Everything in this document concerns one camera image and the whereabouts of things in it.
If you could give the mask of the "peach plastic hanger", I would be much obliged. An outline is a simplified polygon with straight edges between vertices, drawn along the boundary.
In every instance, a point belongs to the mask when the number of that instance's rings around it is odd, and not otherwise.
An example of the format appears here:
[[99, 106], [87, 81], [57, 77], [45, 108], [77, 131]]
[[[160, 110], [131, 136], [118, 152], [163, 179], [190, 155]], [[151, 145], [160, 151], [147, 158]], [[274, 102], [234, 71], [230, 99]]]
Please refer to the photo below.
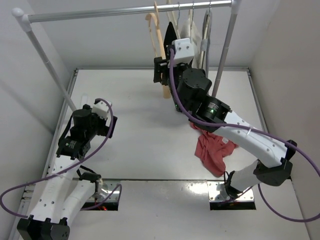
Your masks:
[[[159, 10], [158, 10], [158, 5], [157, 5], [156, 1], [154, 1], [153, 6], [155, 9], [155, 12], [148, 13], [145, 16], [145, 20], [147, 21], [149, 36], [151, 39], [151, 44], [152, 44], [154, 55], [155, 55], [155, 57], [161, 57], [163, 60], [165, 60], [166, 54], [165, 54], [165, 49], [163, 46], [163, 37], [162, 37], [161, 29], [160, 29]], [[152, 21], [154, 23], [154, 29], [155, 29], [155, 35], [157, 37], [159, 53], [157, 52], [156, 43], [153, 38], [153, 30], [151, 28]]]

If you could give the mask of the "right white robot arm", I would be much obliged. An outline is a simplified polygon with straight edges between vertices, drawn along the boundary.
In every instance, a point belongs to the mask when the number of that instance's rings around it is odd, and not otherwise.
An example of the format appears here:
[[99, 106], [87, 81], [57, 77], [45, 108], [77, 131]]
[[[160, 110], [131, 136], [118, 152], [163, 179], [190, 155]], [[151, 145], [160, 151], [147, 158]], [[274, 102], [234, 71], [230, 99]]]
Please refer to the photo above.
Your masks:
[[232, 141], [257, 158], [251, 165], [230, 172], [220, 192], [234, 200], [260, 183], [282, 185], [291, 176], [290, 159], [296, 153], [297, 143], [259, 134], [229, 105], [209, 95], [212, 82], [203, 69], [191, 66], [192, 55], [179, 59], [180, 48], [173, 45], [168, 48], [175, 53], [175, 65], [170, 66], [168, 58], [154, 58], [154, 83], [169, 87], [176, 110], [185, 113], [195, 126]]

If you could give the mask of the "red t shirt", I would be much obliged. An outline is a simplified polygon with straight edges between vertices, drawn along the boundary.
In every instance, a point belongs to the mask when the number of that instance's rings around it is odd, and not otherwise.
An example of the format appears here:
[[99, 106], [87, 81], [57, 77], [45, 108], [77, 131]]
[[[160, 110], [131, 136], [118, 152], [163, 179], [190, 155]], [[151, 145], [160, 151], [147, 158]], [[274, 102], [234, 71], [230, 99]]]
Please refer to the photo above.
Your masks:
[[239, 146], [225, 137], [200, 129], [192, 122], [190, 127], [201, 133], [197, 139], [194, 155], [211, 174], [221, 177], [226, 171], [224, 158], [230, 156]]

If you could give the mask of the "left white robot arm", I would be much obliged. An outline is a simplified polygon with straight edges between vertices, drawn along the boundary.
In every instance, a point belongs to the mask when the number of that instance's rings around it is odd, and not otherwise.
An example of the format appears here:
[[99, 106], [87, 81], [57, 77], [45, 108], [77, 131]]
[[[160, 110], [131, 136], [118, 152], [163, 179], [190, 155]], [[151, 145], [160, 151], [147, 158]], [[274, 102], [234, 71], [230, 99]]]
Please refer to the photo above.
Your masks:
[[67, 240], [86, 201], [94, 198], [95, 207], [99, 207], [107, 199], [101, 175], [89, 169], [81, 173], [80, 169], [94, 137], [111, 138], [117, 120], [112, 104], [102, 99], [72, 112], [58, 140], [42, 194], [29, 215], [17, 224], [22, 239]]

